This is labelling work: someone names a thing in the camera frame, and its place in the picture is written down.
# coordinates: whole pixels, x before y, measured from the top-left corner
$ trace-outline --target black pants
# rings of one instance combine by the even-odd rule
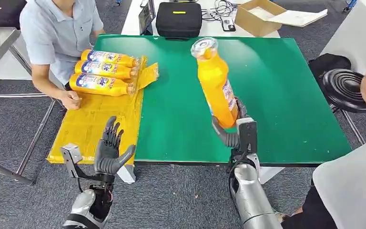
[[[286,218],[283,229],[337,229],[313,182],[302,206],[302,213]]]

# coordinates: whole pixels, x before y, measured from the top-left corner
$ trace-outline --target open cardboard box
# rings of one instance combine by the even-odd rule
[[[281,28],[281,25],[304,27],[327,15],[286,10],[270,0],[251,0],[238,6],[235,24],[255,37],[266,36]]]

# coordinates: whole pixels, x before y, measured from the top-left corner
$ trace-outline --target laptop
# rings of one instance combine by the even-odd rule
[[[155,19],[155,8],[153,0],[148,0],[140,14],[138,15],[140,22],[140,35],[152,35],[152,21]]]

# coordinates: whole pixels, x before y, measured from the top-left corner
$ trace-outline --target yellow cardboard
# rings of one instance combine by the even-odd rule
[[[143,72],[156,68],[154,64]],[[138,88],[143,88],[151,82],[156,81],[153,74],[140,74],[138,78]],[[117,116],[120,122],[120,129],[124,129],[120,144],[120,155],[125,152],[131,144],[136,145],[138,130],[141,118],[141,107],[143,90],[137,90],[133,95],[123,95],[113,97],[108,95],[79,93],[82,98],[81,107],[78,110],[69,110],[62,120],[57,137],[54,140],[51,151],[47,157],[50,163],[63,163],[60,147],[73,143],[79,146],[82,161],[79,164],[92,164],[96,146],[100,138],[106,121],[111,116]],[[127,164],[133,165],[132,157]]]

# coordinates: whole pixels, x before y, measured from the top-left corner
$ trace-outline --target yellow bottle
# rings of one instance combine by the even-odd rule
[[[133,68],[138,66],[140,60],[138,58],[134,58],[128,56],[126,54],[118,54],[113,52],[103,52],[87,49],[82,52],[81,60],[83,61],[95,61],[95,62],[103,62],[103,63],[116,63],[120,65],[124,65],[129,68]]]
[[[75,73],[95,74],[128,80],[137,77],[138,67],[129,68],[116,63],[78,61],[75,65]]]
[[[191,48],[197,59],[198,80],[213,116],[222,128],[234,126],[238,106],[227,78],[228,66],[217,52],[218,41],[211,37],[201,38]]]
[[[89,94],[120,96],[135,92],[133,83],[125,83],[119,79],[85,73],[73,74],[70,78],[70,86],[76,92]]]

